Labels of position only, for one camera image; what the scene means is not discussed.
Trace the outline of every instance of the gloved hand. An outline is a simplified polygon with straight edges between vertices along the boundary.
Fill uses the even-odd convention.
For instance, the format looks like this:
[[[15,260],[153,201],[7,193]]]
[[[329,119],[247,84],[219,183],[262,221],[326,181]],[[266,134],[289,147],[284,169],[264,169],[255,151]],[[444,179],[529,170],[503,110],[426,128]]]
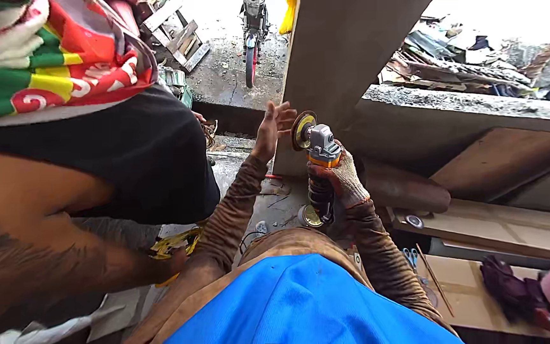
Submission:
[[[338,140],[335,140],[335,142],[343,147]],[[345,148],[343,148],[343,153],[341,153],[339,166],[326,168],[309,162],[307,163],[307,169],[311,175],[330,181],[334,193],[339,197],[346,209],[364,203],[370,198],[369,192],[366,191],[357,177],[353,156]]]

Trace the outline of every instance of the red green yellow fabric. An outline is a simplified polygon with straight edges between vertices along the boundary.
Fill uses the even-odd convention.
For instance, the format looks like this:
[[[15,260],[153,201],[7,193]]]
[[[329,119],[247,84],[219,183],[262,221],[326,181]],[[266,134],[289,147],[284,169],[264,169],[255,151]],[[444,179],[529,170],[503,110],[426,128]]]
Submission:
[[[0,28],[0,126],[90,113],[156,81],[152,52],[112,13],[101,0],[32,0]]]

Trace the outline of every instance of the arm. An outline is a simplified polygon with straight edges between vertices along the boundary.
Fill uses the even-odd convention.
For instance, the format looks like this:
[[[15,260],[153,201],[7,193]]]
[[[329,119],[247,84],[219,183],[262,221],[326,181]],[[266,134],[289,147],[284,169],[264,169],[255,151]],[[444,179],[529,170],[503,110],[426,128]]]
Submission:
[[[383,228],[373,201],[369,199],[347,209],[347,221],[375,291],[455,334],[432,306],[405,256]]]
[[[184,256],[177,266],[181,267]],[[104,242],[64,213],[0,221],[0,314],[35,297],[124,290],[164,281],[175,264]]]
[[[331,182],[347,209],[349,230],[355,235],[366,275],[375,291],[455,333],[432,306],[406,258],[383,228],[369,192],[357,177],[353,156],[343,151],[338,167],[325,168],[310,163],[308,168],[309,173]]]
[[[290,109],[289,103],[275,107],[269,102],[258,128],[256,146],[208,219],[195,251],[163,300],[150,311],[125,344],[150,342],[188,296],[231,271],[233,258],[254,212],[260,182],[266,174],[266,163],[275,154],[278,137],[289,135],[290,130],[285,129],[295,118],[296,110]]]

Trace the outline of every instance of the grinding wheel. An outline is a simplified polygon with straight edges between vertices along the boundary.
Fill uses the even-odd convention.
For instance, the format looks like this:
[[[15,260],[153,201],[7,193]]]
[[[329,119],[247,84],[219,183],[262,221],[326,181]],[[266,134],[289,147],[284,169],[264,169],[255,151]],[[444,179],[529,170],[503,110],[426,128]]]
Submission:
[[[317,125],[317,116],[313,111],[305,111],[300,114],[292,125],[292,148],[295,151],[303,151],[309,148],[310,141],[307,136],[307,129]]]

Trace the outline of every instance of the sleeve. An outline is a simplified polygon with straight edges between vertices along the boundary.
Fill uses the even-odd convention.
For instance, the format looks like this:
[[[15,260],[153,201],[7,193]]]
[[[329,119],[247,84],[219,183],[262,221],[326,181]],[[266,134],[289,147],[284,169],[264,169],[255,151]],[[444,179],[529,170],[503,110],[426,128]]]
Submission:
[[[347,222],[375,291],[457,335],[430,303],[405,256],[375,214],[373,201],[369,199],[347,209]]]
[[[243,162],[178,278],[125,344],[150,342],[182,301],[231,271],[265,174],[266,164],[252,155]]]

